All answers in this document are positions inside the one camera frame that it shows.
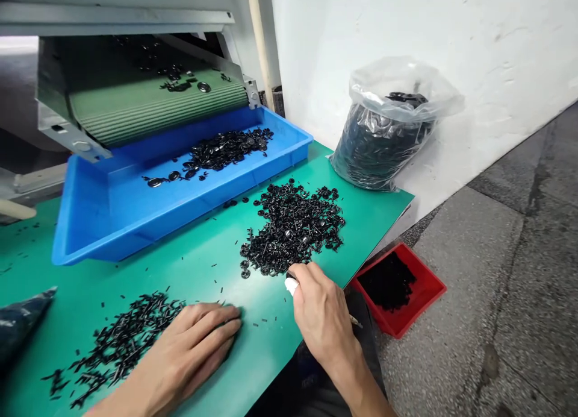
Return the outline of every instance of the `clear plastic bag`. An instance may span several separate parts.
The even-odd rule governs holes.
[[[464,97],[437,71],[411,57],[384,57],[353,71],[353,100],[330,156],[337,174],[365,189],[394,191],[394,176]]]

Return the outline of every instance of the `concrete floor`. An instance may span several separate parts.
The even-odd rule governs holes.
[[[578,415],[578,104],[402,239],[447,292],[376,332],[399,415]]]

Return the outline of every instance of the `white pipe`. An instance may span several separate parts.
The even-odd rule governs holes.
[[[253,32],[255,33],[255,42],[257,44],[257,53],[261,65],[261,75],[263,76],[263,86],[265,87],[267,106],[272,111],[275,111],[273,87],[271,86],[271,74],[269,72],[269,59],[267,58],[267,49],[265,47],[265,34],[263,33],[259,0],[249,0],[249,11],[251,13],[251,21],[253,22]]]
[[[29,219],[36,216],[36,209],[14,203],[10,200],[0,199],[0,214],[8,215],[16,219]]]

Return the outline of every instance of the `green table surface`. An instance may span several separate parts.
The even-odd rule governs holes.
[[[379,193],[353,187],[333,171],[326,159],[329,153],[314,143],[307,161],[272,182],[286,183],[293,177],[308,190],[322,186],[339,190],[338,205],[347,221],[340,231],[344,245],[339,253],[324,249],[313,259],[343,287],[413,196],[403,191]],[[49,400],[50,381],[40,378],[77,360],[76,349],[86,355],[93,345],[94,330],[127,311],[139,295],[170,286],[169,299],[186,299],[190,304],[226,300],[243,308],[243,326],[228,360],[176,415],[244,416],[302,340],[284,275],[263,277],[253,271],[247,280],[240,276],[243,258],[239,248],[247,237],[246,229],[257,230],[265,224],[252,202],[267,185],[240,196],[235,207],[213,210],[116,265],[96,260],[75,266],[51,263],[60,199],[39,204],[38,215],[32,220],[0,228],[0,307],[58,286],[46,317],[0,386],[0,415],[81,415],[108,395],[110,391],[102,388],[82,410],[70,410],[71,391],[76,390],[77,397],[86,389],[74,385],[77,377],[72,371],[63,375],[71,382],[61,391],[60,400]],[[243,196],[250,202],[240,202]]]

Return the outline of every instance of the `red plastic bin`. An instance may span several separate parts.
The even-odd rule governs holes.
[[[363,289],[363,286],[361,286],[361,283],[357,280],[357,277],[365,274],[392,252],[395,252],[399,259],[407,265],[412,274],[415,275],[415,283],[410,285],[412,294],[409,296],[409,304],[393,313],[374,304],[371,298],[367,295],[367,292]],[[441,280],[435,276],[432,270],[429,269],[404,243],[397,244],[383,256],[379,257],[375,262],[372,262],[364,269],[360,270],[355,274],[351,284],[356,290],[362,293],[367,305],[369,306],[371,314],[378,323],[379,329],[396,339],[401,339],[420,314],[422,314],[447,290],[446,285],[442,283]]]

